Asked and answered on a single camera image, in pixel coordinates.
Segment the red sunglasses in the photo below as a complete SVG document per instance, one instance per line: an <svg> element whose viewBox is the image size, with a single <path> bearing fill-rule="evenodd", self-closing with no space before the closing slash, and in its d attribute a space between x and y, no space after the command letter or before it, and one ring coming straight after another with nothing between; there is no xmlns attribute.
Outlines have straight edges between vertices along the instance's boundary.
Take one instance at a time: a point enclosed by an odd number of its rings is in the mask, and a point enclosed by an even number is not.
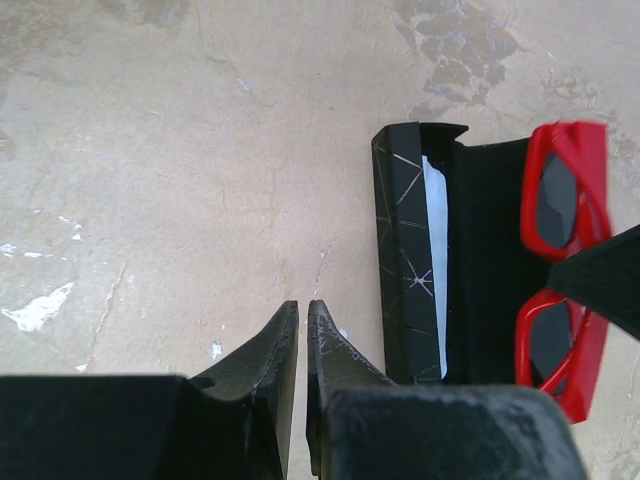
<svg viewBox="0 0 640 480"><path fill-rule="evenodd" d="M530 137L520 237L556 265L612 236L607 210L607 128L591 121L544 124ZM520 308L515 382L550 395L571 423L590 413L607 340L600 314L545 287Z"/></svg>

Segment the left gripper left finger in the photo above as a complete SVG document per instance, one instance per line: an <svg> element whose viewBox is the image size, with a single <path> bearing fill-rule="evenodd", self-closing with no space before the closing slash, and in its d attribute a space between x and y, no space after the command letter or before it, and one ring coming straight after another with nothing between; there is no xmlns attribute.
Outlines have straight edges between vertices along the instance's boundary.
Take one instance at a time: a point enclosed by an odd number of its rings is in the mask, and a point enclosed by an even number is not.
<svg viewBox="0 0 640 480"><path fill-rule="evenodd" d="M201 373L5 376L5 479L283 479L298 352L287 301Z"/></svg>

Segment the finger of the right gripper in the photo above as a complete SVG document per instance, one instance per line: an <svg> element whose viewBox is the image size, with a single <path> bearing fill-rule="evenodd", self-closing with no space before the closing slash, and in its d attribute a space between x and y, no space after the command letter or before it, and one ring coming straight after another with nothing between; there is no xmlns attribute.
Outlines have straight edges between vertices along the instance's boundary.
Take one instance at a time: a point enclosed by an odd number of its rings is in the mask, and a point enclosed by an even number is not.
<svg viewBox="0 0 640 480"><path fill-rule="evenodd" d="M639 337L640 240L629 229L551 267L547 286Z"/></svg>

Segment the black glasses case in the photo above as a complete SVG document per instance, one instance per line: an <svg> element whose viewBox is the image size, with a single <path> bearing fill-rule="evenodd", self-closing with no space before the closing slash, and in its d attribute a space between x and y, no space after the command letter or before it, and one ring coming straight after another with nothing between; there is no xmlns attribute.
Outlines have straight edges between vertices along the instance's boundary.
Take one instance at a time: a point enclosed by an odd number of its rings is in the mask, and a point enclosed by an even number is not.
<svg viewBox="0 0 640 480"><path fill-rule="evenodd" d="M511 384L520 307L547 261L520 238L526 139L467 146L465 127L408 122L372 139L386 375L405 385ZM448 371L440 377L422 156L448 201Z"/></svg>

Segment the light blue cleaning cloth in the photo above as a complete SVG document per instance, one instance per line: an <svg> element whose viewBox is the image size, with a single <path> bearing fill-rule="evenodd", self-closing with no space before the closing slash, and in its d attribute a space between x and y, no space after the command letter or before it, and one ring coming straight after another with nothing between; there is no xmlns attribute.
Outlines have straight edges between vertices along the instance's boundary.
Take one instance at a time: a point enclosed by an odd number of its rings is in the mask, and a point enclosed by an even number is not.
<svg viewBox="0 0 640 480"><path fill-rule="evenodd" d="M448 201L444 175L422 156L427 223L432 262L440 377L448 371L446 353L448 297Z"/></svg>

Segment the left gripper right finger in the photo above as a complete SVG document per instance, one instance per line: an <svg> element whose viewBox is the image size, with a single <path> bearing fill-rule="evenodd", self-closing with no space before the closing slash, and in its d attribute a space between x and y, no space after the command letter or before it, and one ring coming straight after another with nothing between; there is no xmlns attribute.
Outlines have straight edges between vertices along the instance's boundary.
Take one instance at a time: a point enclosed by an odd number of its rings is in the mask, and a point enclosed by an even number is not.
<svg viewBox="0 0 640 480"><path fill-rule="evenodd" d="M528 388L400 386L308 309L306 438L319 479L585 479L560 409Z"/></svg>

